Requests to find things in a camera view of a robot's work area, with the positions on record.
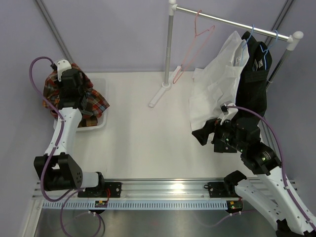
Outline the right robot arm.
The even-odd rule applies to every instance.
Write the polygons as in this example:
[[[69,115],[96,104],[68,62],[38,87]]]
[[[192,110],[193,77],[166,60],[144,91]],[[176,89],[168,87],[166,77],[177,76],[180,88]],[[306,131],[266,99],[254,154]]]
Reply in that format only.
[[[203,146],[210,134],[214,135],[213,144],[222,142],[240,152],[243,164],[262,181],[274,199],[266,197],[238,170],[224,178],[223,189],[227,195],[249,202],[272,225],[278,237],[316,235],[316,217],[308,211],[283,173],[280,158],[261,142],[260,129],[255,120],[214,118],[202,128],[192,131]]]

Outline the red plaid shirt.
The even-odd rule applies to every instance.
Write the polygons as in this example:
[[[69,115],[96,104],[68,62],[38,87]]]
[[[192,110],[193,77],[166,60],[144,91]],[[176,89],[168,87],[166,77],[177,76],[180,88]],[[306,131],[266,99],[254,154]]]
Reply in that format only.
[[[79,109],[82,119],[78,127],[97,126],[98,119],[110,106],[103,95],[93,88],[88,76],[75,64],[64,71],[61,81],[57,69],[46,78],[43,95],[43,106],[50,109],[51,115],[58,119],[57,110],[66,107]]]

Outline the white shirt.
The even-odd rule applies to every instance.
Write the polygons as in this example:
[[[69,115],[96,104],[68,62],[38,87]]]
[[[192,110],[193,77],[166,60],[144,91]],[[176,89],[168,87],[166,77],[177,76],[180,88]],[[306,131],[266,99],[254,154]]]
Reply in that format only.
[[[235,102],[243,68],[249,59],[246,40],[234,31],[218,55],[196,76],[189,98],[191,130],[202,128],[222,113],[220,106]]]

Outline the pink wire hanger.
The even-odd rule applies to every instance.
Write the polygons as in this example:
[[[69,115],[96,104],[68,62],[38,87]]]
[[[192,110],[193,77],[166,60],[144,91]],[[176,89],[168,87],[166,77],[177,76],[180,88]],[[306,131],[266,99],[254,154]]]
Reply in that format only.
[[[205,47],[205,45],[207,44],[207,42],[209,41],[209,39],[211,38],[214,30],[215,30],[215,26],[212,25],[209,28],[206,28],[202,31],[198,31],[198,17],[201,16],[202,14],[202,10],[200,9],[197,14],[195,15],[195,19],[194,19],[194,37],[193,40],[188,48],[188,50],[186,51],[185,57],[182,60],[181,64],[180,64],[180,69],[179,71],[176,73],[176,76],[174,77],[172,83],[175,84],[180,77],[183,75],[183,73],[191,66],[191,64],[195,61],[195,59],[197,58],[197,56],[200,54],[200,52],[202,51],[202,49]],[[197,43],[198,43],[198,39],[200,37],[205,36],[204,41],[200,44],[199,47],[197,47]]]

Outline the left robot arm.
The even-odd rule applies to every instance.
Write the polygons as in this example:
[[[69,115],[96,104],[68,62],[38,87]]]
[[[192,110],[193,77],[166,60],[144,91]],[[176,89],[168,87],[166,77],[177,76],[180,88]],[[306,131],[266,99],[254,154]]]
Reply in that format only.
[[[106,185],[100,172],[84,172],[72,157],[81,111],[86,106],[81,71],[70,68],[58,79],[58,120],[51,142],[43,156],[35,157],[34,167],[40,178],[43,196],[48,191],[79,190],[101,197]]]

